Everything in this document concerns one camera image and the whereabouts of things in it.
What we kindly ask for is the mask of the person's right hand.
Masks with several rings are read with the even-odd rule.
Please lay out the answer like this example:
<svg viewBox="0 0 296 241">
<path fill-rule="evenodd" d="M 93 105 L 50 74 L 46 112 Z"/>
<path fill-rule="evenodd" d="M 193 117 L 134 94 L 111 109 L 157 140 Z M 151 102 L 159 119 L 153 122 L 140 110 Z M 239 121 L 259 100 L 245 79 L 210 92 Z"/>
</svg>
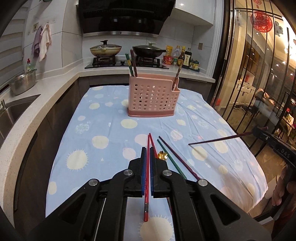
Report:
<svg viewBox="0 0 296 241">
<path fill-rule="evenodd" d="M 289 194 L 292 194 L 292 198 L 290 200 L 290 203 L 287 205 L 287 209 L 294 211 L 295 209 L 295 182 L 291 181 L 287 185 L 284 184 L 284 177 L 287 173 L 287 167 L 285 167 L 280 175 L 280 178 L 278 179 L 277 185 L 273 191 L 272 195 L 272 204 L 273 206 L 279 206 L 282 202 L 282 197 L 284 196 L 285 192 L 288 192 Z"/>
</svg>

